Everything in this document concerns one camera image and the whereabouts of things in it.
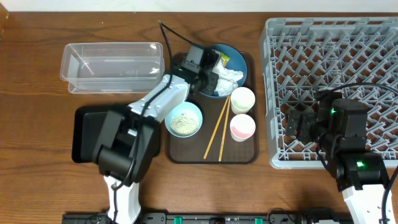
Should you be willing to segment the white napkin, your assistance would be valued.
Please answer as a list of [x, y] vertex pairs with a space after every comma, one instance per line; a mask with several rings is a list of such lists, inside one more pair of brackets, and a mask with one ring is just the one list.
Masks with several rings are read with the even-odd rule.
[[218, 96], [228, 96], [238, 87], [238, 81], [240, 81], [244, 75], [242, 71], [225, 68], [222, 62], [222, 59], [219, 59], [218, 63], [212, 69], [212, 72], [218, 75], [215, 93], [217, 93]]

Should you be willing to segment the yellow snack wrapper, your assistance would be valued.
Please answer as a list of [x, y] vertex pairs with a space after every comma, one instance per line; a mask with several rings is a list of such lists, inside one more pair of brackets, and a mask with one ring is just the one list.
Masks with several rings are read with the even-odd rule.
[[226, 54], [224, 54], [223, 52], [220, 53], [221, 55], [221, 64], [223, 67], [226, 67], [226, 65], [228, 64], [230, 57]]

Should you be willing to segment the grey dishwasher rack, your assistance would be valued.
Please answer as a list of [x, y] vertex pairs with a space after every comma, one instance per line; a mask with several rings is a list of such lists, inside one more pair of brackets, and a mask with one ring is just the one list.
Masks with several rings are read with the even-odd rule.
[[275, 169], [320, 169], [312, 142], [285, 134], [286, 114], [315, 92], [339, 87], [369, 108], [367, 149], [397, 165], [397, 18], [271, 18], [259, 39], [266, 93], [269, 163]]

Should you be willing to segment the light blue bowl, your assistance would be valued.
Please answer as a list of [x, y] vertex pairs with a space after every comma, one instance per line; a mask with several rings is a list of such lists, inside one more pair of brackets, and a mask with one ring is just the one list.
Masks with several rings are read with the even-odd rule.
[[[175, 134], [172, 131], [171, 127], [170, 127], [171, 119], [175, 115], [182, 114], [182, 113], [195, 116], [198, 119], [198, 121], [199, 121], [198, 130], [195, 133], [193, 133], [193, 134], [191, 134], [189, 136], [179, 136], [179, 135]], [[203, 115], [202, 115], [202, 112], [199, 109], [199, 107], [197, 105], [195, 105], [195, 104], [193, 104], [191, 102], [187, 102], [187, 101], [183, 102], [182, 104], [180, 104], [177, 107], [175, 107], [165, 118], [165, 126], [166, 126], [167, 130], [169, 131], [169, 133], [171, 133], [172, 135], [174, 135], [174, 136], [176, 136], [178, 138], [188, 138], [190, 136], [193, 136], [194, 134], [196, 134], [199, 131], [199, 129], [202, 126], [202, 123], [203, 123]]]

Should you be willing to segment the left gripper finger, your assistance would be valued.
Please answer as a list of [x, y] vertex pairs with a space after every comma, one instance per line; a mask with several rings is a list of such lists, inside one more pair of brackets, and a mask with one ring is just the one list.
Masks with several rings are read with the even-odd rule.
[[214, 49], [205, 50], [205, 68], [212, 69], [220, 59], [220, 52]]
[[216, 86], [218, 84], [218, 74], [210, 73], [207, 75], [207, 84], [203, 89], [203, 93], [212, 96], [215, 92]]

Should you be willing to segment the dark blue plate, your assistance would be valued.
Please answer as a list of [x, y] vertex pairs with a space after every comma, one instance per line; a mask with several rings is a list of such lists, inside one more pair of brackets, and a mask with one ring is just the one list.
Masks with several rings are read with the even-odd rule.
[[[224, 44], [215, 44], [215, 45], [210, 45], [206, 49], [214, 49], [219, 51], [220, 53], [223, 52], [224, 54], [228, 55], [230, 57], [230, 60], [228, 64], [226, 65], [225, 68], [230, 69], [230, 70], [235, 70], [235, 71], [242, 71], [244, 77], [238, 81], [238, 87], [242, 87], [244, 82], [246, 81], [247, 75], [248, 75], [248, 67], [247, 63], [243, 57], [243, 55], [238, 52], [235, 48], [230, 47], [228, 45]], [[227, 97], [227, 96], [218, 96], [217, 93], [214, 92], [212, 96], [209, 97]]]

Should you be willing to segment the pink cup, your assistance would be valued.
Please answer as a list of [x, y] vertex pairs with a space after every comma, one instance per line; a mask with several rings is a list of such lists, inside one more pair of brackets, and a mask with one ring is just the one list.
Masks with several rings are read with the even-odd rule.
[[247, 114], [235, 115], [229, 125], [231, 137], [237, 142], [250, 138], [255, 130], [255, 121]]

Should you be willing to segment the food crumbs in bowl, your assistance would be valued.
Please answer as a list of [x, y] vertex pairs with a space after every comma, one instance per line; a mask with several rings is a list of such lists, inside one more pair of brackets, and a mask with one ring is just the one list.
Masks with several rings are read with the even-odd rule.
[[170, 127], [179, 136], [189, 136], [198, 130], [199, 121], [195, 116], [182, 113], [171, 119]]

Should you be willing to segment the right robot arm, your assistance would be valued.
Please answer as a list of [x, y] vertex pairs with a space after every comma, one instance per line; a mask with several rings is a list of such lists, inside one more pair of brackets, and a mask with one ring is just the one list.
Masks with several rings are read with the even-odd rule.
[[338, 91], [318, 92], [315, 112], [289, 110], [286, 134], [315, 142], [321, 162], [336, 180], [354, 223], [395, 223], [391, 188], [383, 158], [366, 148], [367, 106]]

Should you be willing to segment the black bin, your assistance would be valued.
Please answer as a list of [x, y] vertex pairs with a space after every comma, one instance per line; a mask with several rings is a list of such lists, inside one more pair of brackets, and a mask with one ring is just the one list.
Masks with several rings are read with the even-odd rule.
[[[72, 160], [75, 163], [91, 162], [106, 113], [112, 107], [113, 105], [88, 105], [82, 106], [75, 111], [72, 144]], [[133, 143], [134, 140], [135, 137], [127, 137], [128, 144], [118, 140], [116, 142], [116, 151], [124, 156], [128, 156], [131, 150], [129, 143]], [[154, 149], [153, 157], [158, 156], [160, 152], [160, 127], [155, 129], [154, 140], [155, 142], [151, 143], [151, 149]]]

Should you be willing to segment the clear plastic bin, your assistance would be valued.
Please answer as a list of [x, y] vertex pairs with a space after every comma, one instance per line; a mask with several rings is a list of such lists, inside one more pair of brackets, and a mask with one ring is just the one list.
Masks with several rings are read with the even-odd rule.
[[158, 42], [93, 42], [65, 46], [60, 78], [70, 93], [145, 93], [164, 73]]

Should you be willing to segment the left wooden chopstick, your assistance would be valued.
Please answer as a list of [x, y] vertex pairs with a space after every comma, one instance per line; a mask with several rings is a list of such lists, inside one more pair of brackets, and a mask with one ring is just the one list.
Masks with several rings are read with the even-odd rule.
[[226, 107], [227, 107], [227, 105], [228, 105], [228, 101], [229, 101], [229, 96], [227, 96], [227, 98], [226, 98], [226, 100], [225, 100], [225, 103], [224, 103], [224, 105], [223, 105], [223, 107], [222, 107], [222, 110], [221, 110], [221, 112], [220, 112], [220, 115], [219, 115], [219, 117], [218, 117], [218, 120], [217, 120], [217, 122], [216, 122], [216, 125], [215, 125], [215, 127], [214, 127], [213, 133], [212, 133], [211, 138], [210, 138], [210, 140], [209, 140], [209, 143], [208, 143], [208, 145], [207, 145], [207, 148], [206, 148], [205, 154], [204, 154], [204, 156], [203, 156], [203, 159], [206, 159], [207, 156], [208, 156], [208, 153], [209, 153], [209, 151], [210, 151], [210, 149], [211, 149], [211, 145], [212, 145], [212, 143], [213, 143], [215, 134], [216, 134], [216, 132], [217, 132], [217, 130], [218, 130], [218, 127], [219, 127], [219, 125], [220, 125], [221, 119], [222, 119], [222, 117], [223, 117], [224, 111], [225, 111], [225, 109], [226, 109]]

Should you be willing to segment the right wooden chopstick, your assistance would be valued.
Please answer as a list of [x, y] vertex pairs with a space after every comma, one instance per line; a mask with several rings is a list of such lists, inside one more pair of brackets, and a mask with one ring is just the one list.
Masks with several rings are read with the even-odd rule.
[[227, 97], [227, 108], [226, 108], [226, 114], [225, 114], [224, 126], [223, 126], [223, 135], [221, 138], [221, 146], [220, 146], [218, 162], [221, 162], [222, 157], [223, 157], [223, 149], [224, 149], [224, 142], [225, 142], [225, 137], [226, 137], [226, 130], [227, 130], [227, 126], [228, 126], [230, 105], [231, 105], [231, 100], [230, 100], [230, 96], [228, 96]]

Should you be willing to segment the brown serving tray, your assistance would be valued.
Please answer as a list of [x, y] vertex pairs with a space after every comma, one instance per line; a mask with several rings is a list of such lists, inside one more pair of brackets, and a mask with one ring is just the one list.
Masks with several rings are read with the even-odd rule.
[[210, 98], [201, 93], [188, 97], [188, 101], [201, 110], [203, 123], [199, 131], [188, 138], [178, 138], [167, 133], [165, 154], [168, 159], [176, 164], [250, 164], [258, 158], [258, 132], [255, 131], [243, 142], [237, 142], [231, 137], [228, 125], [222, 161], [218, 162], [224, 126], [224, 118], [222, 118], [208, 156], [203, 159], [225, 100], [225, 98]]

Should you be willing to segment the wooden chopstick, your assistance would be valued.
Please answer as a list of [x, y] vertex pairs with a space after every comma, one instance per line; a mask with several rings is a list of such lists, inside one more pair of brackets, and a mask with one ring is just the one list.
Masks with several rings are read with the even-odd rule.
[[228, 126], [230, 105], [231, 105], [231, 100], [230, 100], [230, 96], [228, 96], [227, 97], [227, 108], [226, 108], [226, 114], [225, 114], [224, 126], [223, 126], [223, 135], [221, 138], [221, 146], [220, 146], [218, 162], [221, 162], [222, 157], [223, 157], [223, 149], [224, 149], [224, 142], [225, 142], [225, 137], [226, 137], [226, 130], [227, 130], [227, 126]]
[[219, 117], [218, 117], [218, 120], [217, 120], [217, 122], [216, 122], [216, 125], [215, 125], [215, 127], [214, 127], [213, 133], [212, 133], [211, 138], [210, 138], [210, 140], [209, 140], [209, 143], [208, 143], [208, 145], [207, 145], [207, 148], [206, 148], [205, 154], [204, 154], [204, 156], [203, 156], [203, 159], [206, 159], [207, 156], [208, 156], [208, 153], [209, 153], [209, 151], [210, 151], [210, 149], [211, 149], [211, 145], [212, 145], [212, 143], [213, 143], [215, 134], [216, 134], [216, 132], [217, 132], [217, 130], [218, 130], [218, 127], [219, 127], [219, 125], [220, 125], [221, 119], [222, 119], [222, 117], [223, 117], [224, 111], [225, 111], [225, 109], [226, 109], [226, 107], [227, 107], [227, 105], [228, 105], [228, 101], [229, 101], [229, 96], [227, 96], [227, 98], [226, 98], [226, 100], [225, 100], [225, 103], [224, 103], [224, 105], [223, 105], [223, 107], [222, 107], [222, 110], [221, 110], [221, 112], [220, 112], [220, 115], [219, 115]]

